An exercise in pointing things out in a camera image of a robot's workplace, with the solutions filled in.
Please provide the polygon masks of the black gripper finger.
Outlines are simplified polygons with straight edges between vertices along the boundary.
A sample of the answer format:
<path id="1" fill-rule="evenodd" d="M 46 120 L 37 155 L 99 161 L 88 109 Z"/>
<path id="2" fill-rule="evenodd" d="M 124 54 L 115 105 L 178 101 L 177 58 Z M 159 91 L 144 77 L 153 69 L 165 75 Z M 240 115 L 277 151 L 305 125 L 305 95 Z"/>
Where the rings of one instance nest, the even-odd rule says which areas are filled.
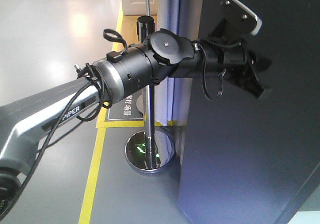
<path id="1" fill-rule="evenodd" d="M 263 99 L 265 96 L 266 88 L 256 78 L 246 79 L 242 88 L 253 94 L 257 99 Z"/>

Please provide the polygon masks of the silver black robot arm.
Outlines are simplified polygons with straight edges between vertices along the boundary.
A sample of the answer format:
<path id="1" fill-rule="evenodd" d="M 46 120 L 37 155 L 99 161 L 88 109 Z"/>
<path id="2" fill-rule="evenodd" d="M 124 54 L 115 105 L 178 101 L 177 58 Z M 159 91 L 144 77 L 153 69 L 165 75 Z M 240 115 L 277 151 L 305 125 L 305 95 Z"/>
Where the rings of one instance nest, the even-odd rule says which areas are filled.
<path id="1" fill-rule="evenodd" d="M 92 107 L 110 107 L 166 77 L 217 75 L 262 98 L 267 88 L 258 72 L 268 65 L 246 47 L 239 35 L 191 41 L 161 29 L 143 43 L 110 52 L 78 69 L 76 80 L 1 106 L 0 200 L 11 202 L 22 189 L 19 174 L 30 177 L 38 163 L 39 141 Z"/>

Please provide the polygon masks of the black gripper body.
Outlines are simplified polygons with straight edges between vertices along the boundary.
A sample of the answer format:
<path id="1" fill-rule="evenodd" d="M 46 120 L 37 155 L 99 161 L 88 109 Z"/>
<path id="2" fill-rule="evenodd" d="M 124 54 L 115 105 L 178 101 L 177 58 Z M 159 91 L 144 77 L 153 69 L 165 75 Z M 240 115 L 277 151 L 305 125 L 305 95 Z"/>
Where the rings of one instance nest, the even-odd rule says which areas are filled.
<path id="1" fill-rule="evenodd" d="M 247 43 L 238 41 L 231 45 L 217 45 L 222 71 L 218 78 L 222 83 L 228 80 L 237 86 L 259 86 L 255 67 L 257 54 L 247 48 Z"/>

